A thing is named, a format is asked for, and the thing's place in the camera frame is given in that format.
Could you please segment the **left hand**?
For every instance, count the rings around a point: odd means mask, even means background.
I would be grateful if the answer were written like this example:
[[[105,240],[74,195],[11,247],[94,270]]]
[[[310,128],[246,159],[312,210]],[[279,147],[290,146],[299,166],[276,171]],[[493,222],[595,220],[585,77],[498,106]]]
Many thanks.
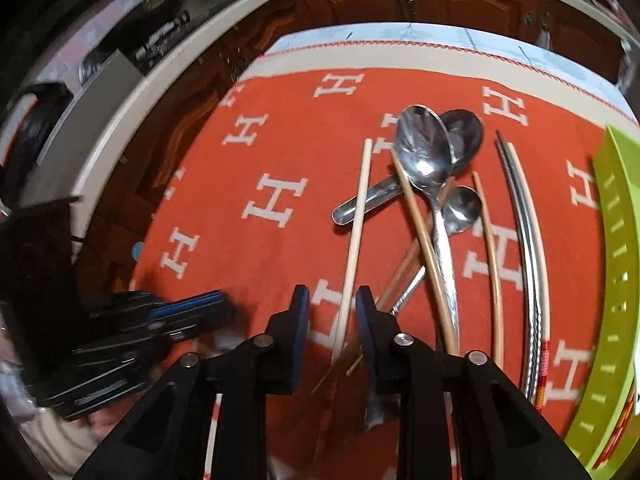
[[[98,440],[103,440],[117,426],[125,414],[126,410],[117,406],[109,406],[91,413],[88,416],[88,421],[92,434]]]

